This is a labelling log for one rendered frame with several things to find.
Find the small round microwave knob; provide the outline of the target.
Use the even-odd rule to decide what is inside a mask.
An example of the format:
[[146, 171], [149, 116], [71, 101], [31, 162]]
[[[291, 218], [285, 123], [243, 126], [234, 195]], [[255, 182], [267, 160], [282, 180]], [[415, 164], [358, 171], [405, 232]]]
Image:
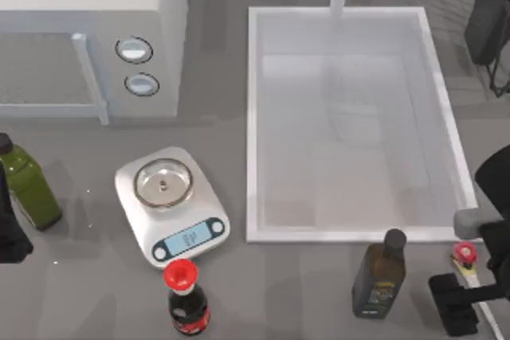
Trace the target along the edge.
[[151, 74], [140, 72], [124, 79], [124, 87], [134, 96], [150, 97], [159, 89], [159, 81]]

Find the white sink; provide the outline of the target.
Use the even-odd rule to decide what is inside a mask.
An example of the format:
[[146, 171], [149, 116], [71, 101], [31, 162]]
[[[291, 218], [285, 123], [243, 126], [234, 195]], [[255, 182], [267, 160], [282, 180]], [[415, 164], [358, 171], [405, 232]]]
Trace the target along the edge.
[[252, 7], [247, 85], [247, 241], [454, 241], [477, 207], [423, 8]]

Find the pale grey rounded box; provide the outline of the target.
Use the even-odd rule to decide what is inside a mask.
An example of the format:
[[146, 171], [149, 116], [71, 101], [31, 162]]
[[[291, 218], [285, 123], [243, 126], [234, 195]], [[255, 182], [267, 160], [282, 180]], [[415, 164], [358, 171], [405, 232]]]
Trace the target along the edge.
[[477, 240], [481, 238], [480, 227], [484, 224], [502, 221], [504, 218], [494, 209], [463, 209], [455, 212], [453, 229], [461, 240]]

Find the pale microwave oven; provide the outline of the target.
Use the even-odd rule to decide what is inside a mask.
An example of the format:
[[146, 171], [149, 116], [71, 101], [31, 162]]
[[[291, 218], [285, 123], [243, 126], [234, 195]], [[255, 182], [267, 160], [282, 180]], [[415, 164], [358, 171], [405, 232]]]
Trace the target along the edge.
[[[92, 63], [115, 119], [166, 119], [179, 105], [186, 37], [187, 0], [0, 0], [0, 33], [83, 33]], [[115, 44], [141, 37], [153, 48], [143, 64], [121, 60]], [[159, 91], [138, 97], [124, 79], [140, 72], [159, 81]]]

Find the microwave oven door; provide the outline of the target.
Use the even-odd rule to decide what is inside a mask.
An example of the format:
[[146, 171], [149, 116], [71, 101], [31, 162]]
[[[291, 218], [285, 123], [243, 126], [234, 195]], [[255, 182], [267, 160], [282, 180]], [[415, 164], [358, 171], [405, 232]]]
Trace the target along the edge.
[[0, 118], [95, 118], [67, 33], [0, 33]]

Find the dark bottle with red cap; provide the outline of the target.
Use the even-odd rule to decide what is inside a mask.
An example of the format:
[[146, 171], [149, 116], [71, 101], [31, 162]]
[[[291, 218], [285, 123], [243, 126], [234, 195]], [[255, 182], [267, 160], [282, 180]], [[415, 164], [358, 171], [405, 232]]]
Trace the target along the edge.
[[210, 324], [210, 309], [195, 264], [172, 260], [163, 270], [163, 280], [170, 289], [168, 307], [174, 328], [189, 337], [201, 334]]

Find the dark olive oil bottle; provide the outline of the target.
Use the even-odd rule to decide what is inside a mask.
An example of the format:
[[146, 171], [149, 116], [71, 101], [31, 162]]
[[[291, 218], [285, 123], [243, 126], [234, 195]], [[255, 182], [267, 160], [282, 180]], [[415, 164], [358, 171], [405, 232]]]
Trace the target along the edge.
[[386, 232], [382, 243], [370, 244], [351, 289], [351, 309], [361, 319], [384, 319], [406, 277], [406, 234]]

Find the white kitchen scale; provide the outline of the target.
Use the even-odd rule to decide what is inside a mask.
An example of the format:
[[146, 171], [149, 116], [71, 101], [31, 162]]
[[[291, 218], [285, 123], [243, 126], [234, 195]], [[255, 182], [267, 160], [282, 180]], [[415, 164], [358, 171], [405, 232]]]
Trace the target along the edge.
[[180, 147], [125, 164], [114, 182], [136, 242], [154, 268], [199, 256], [230, 235], [230, 219], [212, 185]]

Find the large round microwave knob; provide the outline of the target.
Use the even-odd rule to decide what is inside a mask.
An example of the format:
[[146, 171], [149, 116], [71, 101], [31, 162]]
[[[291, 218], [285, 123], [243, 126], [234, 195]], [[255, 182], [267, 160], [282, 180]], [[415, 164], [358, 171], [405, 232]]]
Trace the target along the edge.
[[126, 37], [115, 44], [117, 56], [129, 64], [143, 64], [153, 56], [151, 44], [141, 37]]

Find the green bottle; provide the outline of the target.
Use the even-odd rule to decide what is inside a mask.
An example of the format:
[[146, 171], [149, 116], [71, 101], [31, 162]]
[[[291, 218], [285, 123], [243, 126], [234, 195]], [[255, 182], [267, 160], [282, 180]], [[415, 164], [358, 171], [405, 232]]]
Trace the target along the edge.
[[0, 163], [10, 196], [29, 223], [45, 231], [62, 218], [61, 207], [37, 161], [7, 133], [0, 132]]

